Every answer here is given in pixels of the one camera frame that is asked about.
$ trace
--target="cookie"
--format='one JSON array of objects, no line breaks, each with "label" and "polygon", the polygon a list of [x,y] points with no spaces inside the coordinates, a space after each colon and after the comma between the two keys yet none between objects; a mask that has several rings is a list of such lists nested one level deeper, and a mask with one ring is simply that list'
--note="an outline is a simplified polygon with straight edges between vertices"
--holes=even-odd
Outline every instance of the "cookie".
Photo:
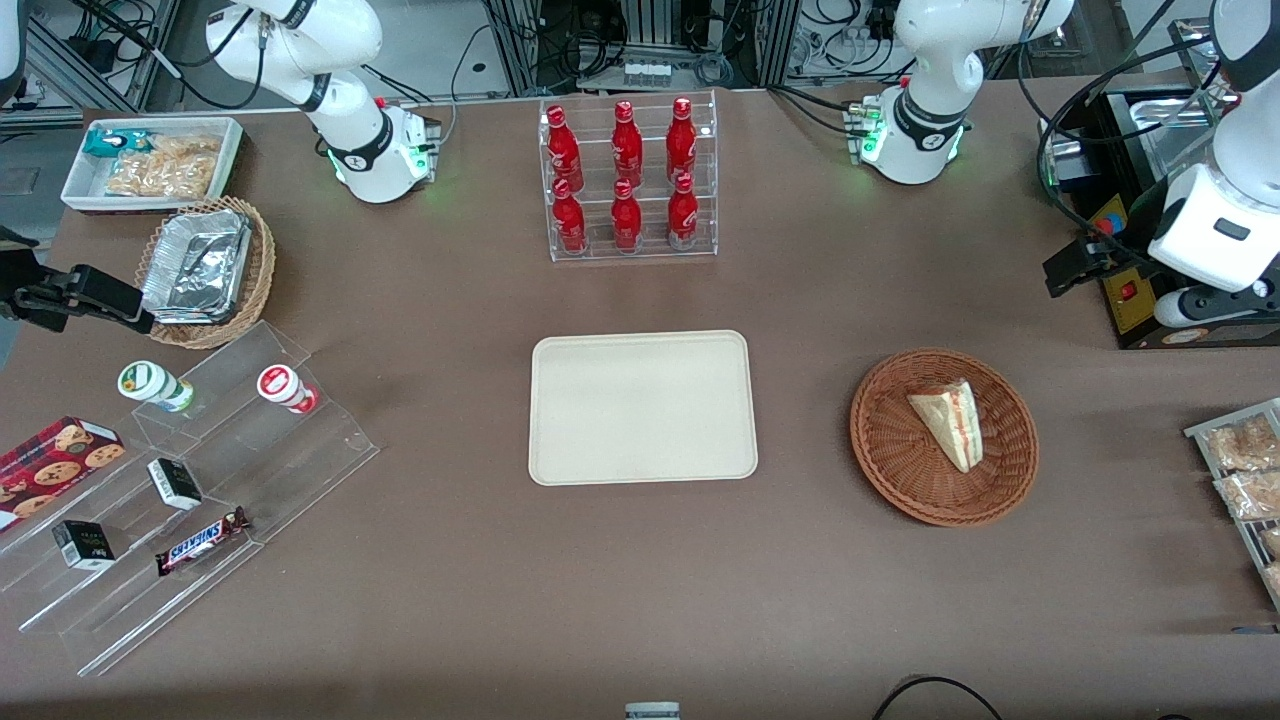
[{"label": "cookie", "polygon": [[99,447],[93,452],[86,455],[84,464],[90,468],[101,468],[104,465],[109,465],[113,460],[122,455],[124,455],[124,446],[113,442],[111,445],[104,445],[102,447]]},{"label": "cookie", "polygon": [[[106,450],[106,447],[100,447],[99,450]],[[79,462],[72,462],[70,460],[67,460],[64,462],[54,462],[52,465],[45,465],[40,470],[36,470],[36,484],[60,486],[67,480],[70,480],[72,478],[78,475],[79,471],[81,471]]]},{"label": "cookie", "polygon": [[9,502],[24,492],[27,492],[27,480],[18,480],[9,484],[0,483],[0,502]]},{"label": "cookie", "polygon": [[83,428],[79,425],[67,425],[54,438],[54,447],[63,452],[79,455],[88,450],[91,442],[93,442],[93,436],[84,432]]},{"label": "cookie", "polygon": [[56,498],[51,495],[41,495],[38,497],[32,497],[31,500],[24,500],[13,509],[13,514],[19,518],[31,518],[37,510],[49,505]]}]

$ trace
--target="white tray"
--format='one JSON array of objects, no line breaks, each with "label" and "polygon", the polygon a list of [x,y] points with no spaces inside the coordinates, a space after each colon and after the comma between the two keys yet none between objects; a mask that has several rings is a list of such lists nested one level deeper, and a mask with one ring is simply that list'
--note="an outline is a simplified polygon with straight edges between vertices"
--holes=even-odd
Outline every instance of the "white tray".
[{"label": "white tray", "polygon": [[534,482],[740,479],[755,464],[751,374],[741,334],[549,337],[534,348]]},{"label": "white tray", "polygon": [[[214,177],[209,183],[209,192],[201,200],[221,197],[227,188],[227,181],[232,174],[232,165],[236,163],[236,151],[239,149],[241,137],[244,135],[241,124],[227,117],[197,117],[197,118],[116,118],[109,120],[93,120],[84,131],[84,136],[95,129],[125,129],[138,128],[165,135],[214,135],[223,138],[221,150],[218,151],[218,164],[214,165]],[[150,210],[177,210],[195,205],[201,200],[178,200],[173,197],[120,197],[106,193],[106,178],[111,177],[115,167],[115,158],[96,158],[86,152],[76,152],[72,169],[67,173],[67,182],[63,184],[63,202],[74,210],[88,213],[141,213]]]}]

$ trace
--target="packaged bread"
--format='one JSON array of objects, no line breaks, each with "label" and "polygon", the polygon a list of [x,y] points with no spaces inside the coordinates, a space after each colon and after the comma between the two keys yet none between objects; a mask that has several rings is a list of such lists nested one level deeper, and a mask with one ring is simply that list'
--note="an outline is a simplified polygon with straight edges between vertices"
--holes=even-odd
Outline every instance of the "packaged bread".
[{"label": "packaged bread", "polygon": [[1208,430],[1204,445],[1225,473],[1280,468],[1280,438],[1262,414]]},{"label": "packaged bread", "polygon": [[1272,562],[1262,569],[1262,582],[1271,594],[1280,597],[1280,562]]},{"label": "packaged bread", "polygon": [[209,192],[221,138],[210,135],[152,135],[147,151],[123,150],[106,191],[129,197],[198,200]]},{"label": "packaged bread", "polygon": [[1222,500],[1238,520],[1280,518],[1280,470],[1248,470],[1222,478]]},{"label": "packaged bread", "polygon": [[906,400],[957,470],[968,473],[982,461],[978,404],[968,380],[925,388]]},{"label": "packaged bread", "polygon": [[1271,553],[1271,557],[1280,560],[1280,528],[1271,528],[1262,533],[1262,544]]}]

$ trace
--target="white robotic arm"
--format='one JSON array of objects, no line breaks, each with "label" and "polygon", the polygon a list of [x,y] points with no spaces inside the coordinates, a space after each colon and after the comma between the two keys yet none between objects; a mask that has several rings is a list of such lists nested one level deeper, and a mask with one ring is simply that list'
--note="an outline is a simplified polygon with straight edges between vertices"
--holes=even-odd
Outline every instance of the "white robotic arm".
[{"label": "white robotic arm", "polygon": [[388,202],[434,177],[422,118],[380,108],[349,72],[372,61],[383,44],[365,0],[250,0],[211,14],[205,40],[211,51],[225,41],[216,61],[228,74],[261,77],[262,87],[307,114],[356,197]]},{"label": "white robotic arm", "polygon": [[1211,32],[1239,105],[1202,161],[1169,177],[1152,259],[1206,286],[1162,296],[1156,319],[1187,327],[1280,307],[1280,0],[1217,0]]},{"label": "white robotic arm", "polygon": [[27,0],[0,0],[0,102],[13,97],[22,83],[27,13]]},{"label": "white robotic arm", "polygon": [[[902,0],[893,33],[914,55],[905,88],[863,101],[860,160],[884,177],[919,184],[955,156],[969,105],[982,87],[983,47],[1034,40],[1057,29],[1074,0]],[[1032,18],[1032,26],[1025,27]]]}]

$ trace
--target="aluminum foil container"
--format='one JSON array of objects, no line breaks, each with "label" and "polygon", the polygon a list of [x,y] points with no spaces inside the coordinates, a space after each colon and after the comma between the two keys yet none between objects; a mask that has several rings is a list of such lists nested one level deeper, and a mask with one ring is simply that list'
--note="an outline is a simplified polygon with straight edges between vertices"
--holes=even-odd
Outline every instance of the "aluminum foil container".
[{"label": "aluminum foil container", "polygon": [[165,220],[142,283],[163,324],[220,324],[236,314],[253,223],[234,210]]}]

